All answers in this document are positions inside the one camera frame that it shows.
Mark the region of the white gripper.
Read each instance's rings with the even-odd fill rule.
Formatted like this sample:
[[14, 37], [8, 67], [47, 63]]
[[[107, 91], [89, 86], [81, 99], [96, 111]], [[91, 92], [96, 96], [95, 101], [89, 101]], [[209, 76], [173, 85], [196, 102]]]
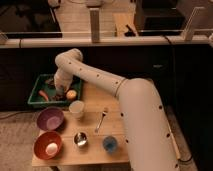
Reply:
[[54, 75], [54, 85], [56, 88], [56, 94], [64, 95], [70, 88], [72, 83], [72, 76], [64, 72], [63, 70], [57, 70]]

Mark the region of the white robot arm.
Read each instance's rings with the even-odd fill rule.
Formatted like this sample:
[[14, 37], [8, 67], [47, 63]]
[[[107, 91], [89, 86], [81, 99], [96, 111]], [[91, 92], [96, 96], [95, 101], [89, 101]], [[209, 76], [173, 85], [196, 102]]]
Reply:
[[56, 56], [54, 83], [66, 89], [77, 76], [119, 101], [132, 171], [180, 171], [160, 95], [149, 80], [127, 79], [82, 62], [74, 48]]

